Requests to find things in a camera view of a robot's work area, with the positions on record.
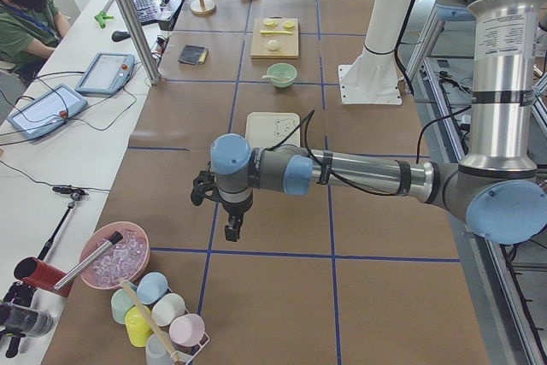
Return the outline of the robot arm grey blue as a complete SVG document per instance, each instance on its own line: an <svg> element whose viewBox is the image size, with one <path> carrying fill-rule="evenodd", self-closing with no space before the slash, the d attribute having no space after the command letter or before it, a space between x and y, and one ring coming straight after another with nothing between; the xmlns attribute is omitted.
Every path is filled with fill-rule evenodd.
<svg viewBox="0 0 547 365"><path fill-rule="evenodd" d="M546 0L438 0L476 20L471 138L458 162L409 164L277 144L252 148L237 134L218 137L191 201L220 203L226 238L239 238L256 189L304 195L312 183L348 185L380 196L411 196L449 211L480 237L516 244L546 223L546 195L527 156L534 37Z"/></svg>

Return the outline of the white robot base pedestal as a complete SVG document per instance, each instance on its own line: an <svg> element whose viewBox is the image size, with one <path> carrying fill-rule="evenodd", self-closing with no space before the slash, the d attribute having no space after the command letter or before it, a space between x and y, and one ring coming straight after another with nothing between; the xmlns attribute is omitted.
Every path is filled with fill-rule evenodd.
<svg viewBox="0 0 547 365"><path fill-rule="evenodd" d="M338 67L341 102L345 105L400 105L396 50L413 0L375 0L362 53Z"/></svg>

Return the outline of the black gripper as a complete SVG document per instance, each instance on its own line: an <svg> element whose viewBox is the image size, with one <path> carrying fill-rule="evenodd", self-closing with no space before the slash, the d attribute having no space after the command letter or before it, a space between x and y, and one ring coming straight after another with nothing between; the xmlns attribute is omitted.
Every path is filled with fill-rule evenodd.
<svg viewBox="0 0 547 365"><path fill-rule="evenodd" d="M245 189L238 194L222 191L216 183L214 173L210 170L201 170L192 181L191 202L195 206L200 206L205 199L220 203L228 213L228 223L225 225L226 240L240 240L244 213L253 204L252 190Z"/></svg>

